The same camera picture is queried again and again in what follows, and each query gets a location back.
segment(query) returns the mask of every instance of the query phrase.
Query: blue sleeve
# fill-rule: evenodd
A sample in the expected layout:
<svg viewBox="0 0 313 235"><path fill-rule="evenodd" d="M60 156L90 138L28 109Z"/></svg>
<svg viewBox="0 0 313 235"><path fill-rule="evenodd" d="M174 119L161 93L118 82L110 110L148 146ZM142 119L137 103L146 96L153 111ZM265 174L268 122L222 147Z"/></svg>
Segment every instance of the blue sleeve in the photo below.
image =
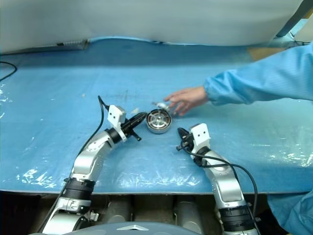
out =
<svg viewBox="0 0 313 235"><path fill-rule="evenodd" d="M270 194L268 204L283 229L291 234L313 234L313 190L309 193Z"/></svg>
<svg viewBox="0 0 313 235"><path fill-rule="evenodd" d="M313 43L209 77L204 88L214 105L281 98L313 100Z"/></svg>

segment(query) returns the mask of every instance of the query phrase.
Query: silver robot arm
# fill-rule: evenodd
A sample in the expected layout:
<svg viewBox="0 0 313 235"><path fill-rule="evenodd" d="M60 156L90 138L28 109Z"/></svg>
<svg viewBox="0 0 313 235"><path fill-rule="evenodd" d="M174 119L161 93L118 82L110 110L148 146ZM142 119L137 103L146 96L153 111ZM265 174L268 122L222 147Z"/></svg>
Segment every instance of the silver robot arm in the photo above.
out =
<svg viewBox="0 0 313 235"><path fill-rule="evenodd" d="M98 215L90 212L90 196L101 173L104 158L118 142L126 141L131 135L138 141L141 140L133 128L140 124L146 115L139 113L128 120L125 110L121 107L108 107L111 129L95 135L75 159L65 190L46 222L43 234L63 235L86 228L90 221L97 220Z"/></svg>
<svg viewBox="0 0 313 235"><path fill-rule="evenodd" d="M244 199L232 167L228 165L209 167L210 165L223 165L228 161L210 149L210 135L207 125L202 123L193 126L190 133L179 128L179 135L182 138L182 144L177 147L177 150L186 148L192 154L215 158L191 155L194 162L203 167L212 184L216 212L222 223L223 234L258 235L248 204Z"/></svg>

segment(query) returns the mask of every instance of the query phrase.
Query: white wall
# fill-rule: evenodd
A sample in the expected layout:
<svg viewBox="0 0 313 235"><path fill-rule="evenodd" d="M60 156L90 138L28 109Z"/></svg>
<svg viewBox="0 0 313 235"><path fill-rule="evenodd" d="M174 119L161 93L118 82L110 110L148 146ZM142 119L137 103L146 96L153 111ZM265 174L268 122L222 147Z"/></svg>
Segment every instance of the white wall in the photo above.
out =
<svg viewBox="0 0 313 235"><path fill-rule="evenodd" d="M171 43L269 41L302 0L2 0L1 51L97 36Z"/></svg>

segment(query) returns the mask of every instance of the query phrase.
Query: black wire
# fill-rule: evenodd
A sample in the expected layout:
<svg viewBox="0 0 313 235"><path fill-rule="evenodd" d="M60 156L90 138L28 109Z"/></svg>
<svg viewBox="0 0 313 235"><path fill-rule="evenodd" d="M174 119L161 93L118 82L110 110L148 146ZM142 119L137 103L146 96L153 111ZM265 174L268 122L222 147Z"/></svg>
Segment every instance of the black wire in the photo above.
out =
<svg viewBox="0 0 313 235"><path fill-rule="evenodd" d="M11 66L13 66L13 68L14 68L13 72L10 72L8 75L6 75L6 76L4 76L3 78L1 78L1 79L0 79L0 82L2 82L2 81L3 81L4 79L6 79L7 77L11 76L12 74L14 74L14 73L18 70L18 68L17 68L15 65L13 65L13 64L11 64L11 63L9 63L9 62L0 61L0 63L11 65Z"/></svg>
<svg viewBox="0 0 313 235"><path fill-rule="evenodd" d="M180 146L186 153L188 153L190 155L193 155L195 157L208 158L208 159L213 159L213 160L217 160L217 161L225 163L225 164L215 164L215 165L201 165L200 167L202 167L202 168L229 166L229 167L232 168L232 170L234 172L234 175L235 175L237 180L238 180L238 177L237 177L237 174L236 174L236 171L235 171L234 167L238 167L238 168L242 169L249 176L249 178L250 178L250 180L252 181L252 184L253 184L253 188L254 188L254 203L253 203L253 213L252 214L253 214L253 219L255 219L256 206L257 206L257 202L258 202L258 189L257 189L256 183L255 183L252 175L250 174L250 172L247 169L245 169L243 166L238 165L238 164L231 164L231 163L227 162L224 159L215 158L215 157L209 157L209 156L205 156L205 155L202 155L202 154L189 152L188 150L185 149L186 147L183 146L183 141L180 142Z"/></svg>
<svg viewBox="0 0 313 235"><path fill-rule="evenodd" d="M248 210L249 210L250 216L253 217L253 214L252 214L252 212L251 212L250 207L248 207ZM254 226L255 226L256 231L258 232L259 235L261 235L261 232L260 232L259 227L258 227L258 225L257 225L257 223L256 223L256 220L254 220L253 223L254 223Z"/></svg>
<svg viewBox="0 0 313 235"><path fill-rule="evenodd" d="M235 175L235 178L236 178L236 180L238 180L238 176L237 176L237 173L236 173L234 167L232 167L231 164L230 164L228 161L226 161L226 160L224 160L224 159L220 159L220 158L208 157L208 156L205 156L205 155L202 155L202 154L197 154L197 153L189 152L189 151L186 149L186 147L183 146L183 141L180 142L180 147L181 147L186 153L188 153L188 154L190 154L190 155L193 155L193 156L195 156L195 157L199 157L199 158L209 158L209 159L213 159L213 160L216 160L216 161L220 161L220 162L225 163L227 166L229 166L230 168L232 168L232 170L233 170L233 172L234 172L234 175Z"/></svg>
<svg viewBox="0 0 313 235"><path fill-rule="evenodd" d="M97 129L94 131L94 133L89 137L89 139L84 143L83 147L80 149L80 151L78 152L77 156L78 156L79 154L81 154L81 152L83 152L83 150L85 149L86 145L87 145L87 144L89 143L89 141L94 137L94 135L99 131L99 129L101 128L101 126L102 126L102 124L103 124L103 121L104 121L104 109L103 109L103 106L108 107L108 105L106 105L106 104L103 102L103 100L101 99L101 97L100 97L99 95L98 95L98 100L99 100L99 104L100 104L100 108L101 108L101 121L100 121L100 124L99 124L99 126L97 127ZM66 183L65 183L65 185L63 186L61 192L58 194L58 197L55 199L55 201L54 201L52 207L50 208L50 210L49 210L49 212L48 212L48 214L45 216L45 218L44 218L44 220L43 220L43 222L42 222L40 228L39 228L38 231L37 231L38 233L42 233L42 232L43 232L44 226L46 225L47 221L49 220L49 218L50 218L50 216L51 216L51 213L53 212L53 210L54 210L54 208L55 208L55 206L56 206L56 204L57 204L59 198L63 195L64 190L65 190L67 184L68 184L68 180L66 180Z"/></svg>

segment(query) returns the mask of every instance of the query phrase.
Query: blue mat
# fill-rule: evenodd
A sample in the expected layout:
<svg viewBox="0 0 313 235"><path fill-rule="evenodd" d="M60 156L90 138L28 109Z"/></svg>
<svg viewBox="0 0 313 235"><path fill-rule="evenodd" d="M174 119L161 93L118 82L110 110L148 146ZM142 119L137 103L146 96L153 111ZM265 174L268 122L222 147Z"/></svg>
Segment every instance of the blue mat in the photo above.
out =
<svg viewBox="0 0 313 235"><path fill-rule="evenodd" d="M59 192L75 157L98 126L97 96L150 111L152 101L252 61L245 47L151 44L107 39L82 51L2 56L19 70L0 83L0 189ZM1 77L11 68L1 66ZM174 119L163 135L136 128L109 155L95 193L212 193L203 169L176 151L177 128L205 122L211 147L246 167L263 193L305 192L313 178L313 104L283 99L203 105ZM102 130L109 124L105 121ZM244 192L253 192L238 170Z"/></svg>

